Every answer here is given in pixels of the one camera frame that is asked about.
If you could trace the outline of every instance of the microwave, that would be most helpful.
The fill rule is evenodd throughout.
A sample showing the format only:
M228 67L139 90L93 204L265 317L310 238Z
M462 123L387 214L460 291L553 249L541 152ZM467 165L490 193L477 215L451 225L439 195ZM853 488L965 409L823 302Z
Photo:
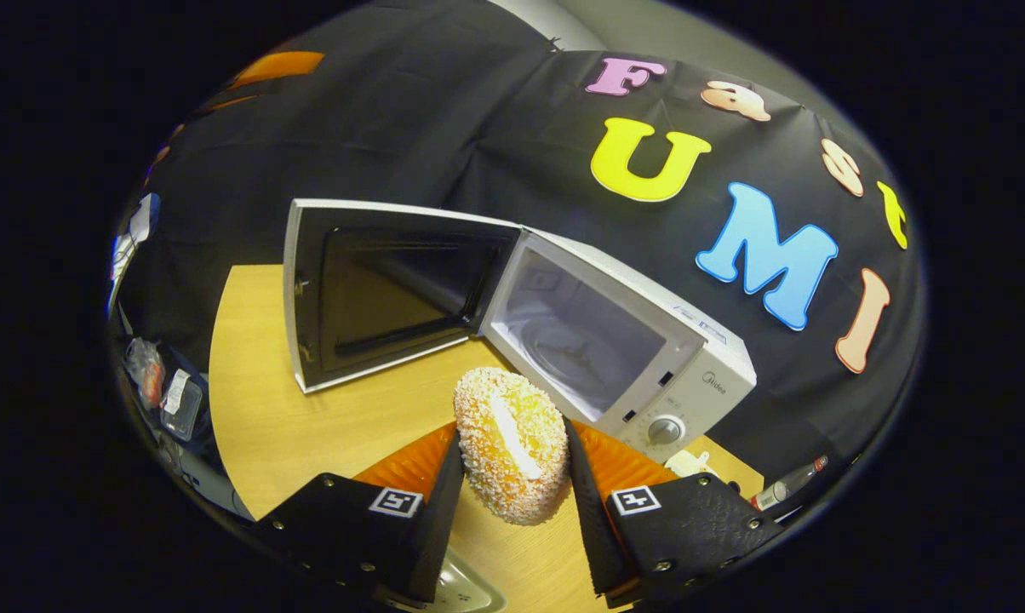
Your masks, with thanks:
M665 461L756 383L741 338L588 244L449 210L294 199L292 366L312 394L477 337L570 419Z

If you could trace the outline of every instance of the coconut-covered donut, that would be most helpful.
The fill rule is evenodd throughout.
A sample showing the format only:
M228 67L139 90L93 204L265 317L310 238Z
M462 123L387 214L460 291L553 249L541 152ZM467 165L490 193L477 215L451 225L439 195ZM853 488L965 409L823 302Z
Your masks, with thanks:
M570 447L550 397L524 376L471 369L454 407L466 481L486 508L518 526L554 516L570 485Z

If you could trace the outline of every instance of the wooden table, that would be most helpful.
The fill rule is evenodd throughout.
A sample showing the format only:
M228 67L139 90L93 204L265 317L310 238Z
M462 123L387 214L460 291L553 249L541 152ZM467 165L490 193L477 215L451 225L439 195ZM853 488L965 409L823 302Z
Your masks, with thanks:
M455 381L468 369L501 366L483 340L305 396L292 373L284 328L282 267L233 267L209 351L213 434L221 460L255 520L319 473L353 477L404 445L450 422ZM707 438L708 464L745 495L762 477ZM495 585L509 612L608 611L591 589L577 505L567 497L536 527L505 524L466 484L450 546Z

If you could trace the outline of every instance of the black cloth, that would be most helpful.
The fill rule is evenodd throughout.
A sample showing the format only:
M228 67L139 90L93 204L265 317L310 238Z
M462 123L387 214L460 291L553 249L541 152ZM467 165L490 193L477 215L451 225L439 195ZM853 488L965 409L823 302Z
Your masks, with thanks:
M162 199L159 227L133 257L120 299L136 333L166 339L199 369L208 369L229 269L282 263L293 198L486 214L593 244L638 269L746 341L757 386L708 435L770 480L822 454L844 468L917 367L926 280L907 187L875 152L799 103L741 75L664 57L560 51L486 2L365 5L276 49L286 50L326 55L312 74L188 121L150 175L147 191ZM668 71L628 96L587 93L611 55ZM699 97L710 80L755 89L773 120L710 108ZM674 198L632 201L591 175L610 117L656 129L630 162L646 177L659 172L672 129L713 151ZM863 198L824 168L821 138L862 168ZM803 331L763 306L777 282L746 295L739 280L721 283L695 264L728 220L735 181L770 195L781 240L812 223L838 244ZM897 191L905 209L906 251L887 229L875 181ZM892 297L858 375L834 343L859 306L862 268L877 272Z

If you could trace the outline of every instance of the yellow letter u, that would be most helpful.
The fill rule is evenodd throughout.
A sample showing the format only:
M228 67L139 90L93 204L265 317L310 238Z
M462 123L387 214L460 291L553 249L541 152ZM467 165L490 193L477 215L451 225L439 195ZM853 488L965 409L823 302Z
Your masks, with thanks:
M679 194L691 176L698 154L711 151L710 145L697 136L668 132L665 137L671 141L671 153L660 174L653 178L638 177L629 170L630 157L641 139L656 130L648 123L621 117L611 117L603 124L607 133L591 155L591 175L615 194L637 201L661 202Z

